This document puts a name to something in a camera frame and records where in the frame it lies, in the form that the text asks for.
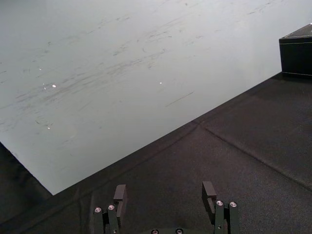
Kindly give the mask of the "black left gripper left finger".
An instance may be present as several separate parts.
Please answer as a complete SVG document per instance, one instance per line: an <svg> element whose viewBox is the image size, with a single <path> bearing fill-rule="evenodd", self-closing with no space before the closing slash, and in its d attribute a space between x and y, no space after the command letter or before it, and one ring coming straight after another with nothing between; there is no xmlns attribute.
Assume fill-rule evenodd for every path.
<svg viewBox="0 0 312 234"><path fill-rule="evenodd" d="M120 234L126 205L127 187L125 184L117 185L113 202L105 208L94 208L94 233Z"/></svg>

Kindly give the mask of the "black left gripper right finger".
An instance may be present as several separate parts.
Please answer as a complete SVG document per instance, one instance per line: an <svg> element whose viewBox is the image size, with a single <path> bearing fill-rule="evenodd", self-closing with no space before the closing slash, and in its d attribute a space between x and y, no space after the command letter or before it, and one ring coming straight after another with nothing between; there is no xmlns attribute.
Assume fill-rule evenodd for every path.
<svg viewBox="0 0 312 234"><path fill-rule="evenodd" d="M202 201L208 213L210 223L214 226L214 234L239 234L238 203L224 202L217 194L210 181L202 182Z"/></svg>

